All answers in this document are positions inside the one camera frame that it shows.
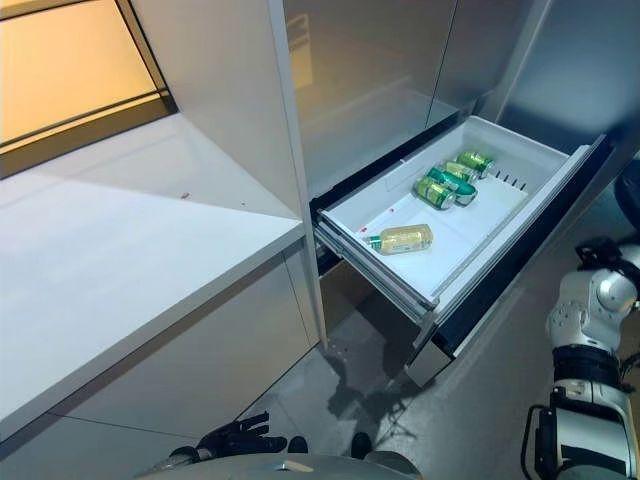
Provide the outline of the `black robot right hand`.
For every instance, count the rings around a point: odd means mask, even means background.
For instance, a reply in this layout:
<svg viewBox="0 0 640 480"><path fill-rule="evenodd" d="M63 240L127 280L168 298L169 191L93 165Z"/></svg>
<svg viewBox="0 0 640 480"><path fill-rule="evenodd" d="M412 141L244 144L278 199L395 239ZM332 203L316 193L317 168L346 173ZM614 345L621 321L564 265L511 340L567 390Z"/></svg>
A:
<svg viewBox="0 0 640 480"><path fill-rule="evenodd" d="M614 183L616 202L636 230L639 230L640 226L639 174L639 157L634 156L617 176Z"/></svg>

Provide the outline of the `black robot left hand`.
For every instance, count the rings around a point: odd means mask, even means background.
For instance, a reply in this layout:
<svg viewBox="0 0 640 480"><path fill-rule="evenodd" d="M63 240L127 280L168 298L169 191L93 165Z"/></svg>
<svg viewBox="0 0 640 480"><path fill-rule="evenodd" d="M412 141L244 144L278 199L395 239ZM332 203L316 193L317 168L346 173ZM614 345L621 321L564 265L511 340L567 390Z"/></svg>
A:
<svg viewBox="0 0 640 480"><path fill-rule="evenodd" d="M235 420L206 434L196 446L201 461L237 455L279 453L288 444L282 436L269 436L267 411Z"/></svg>

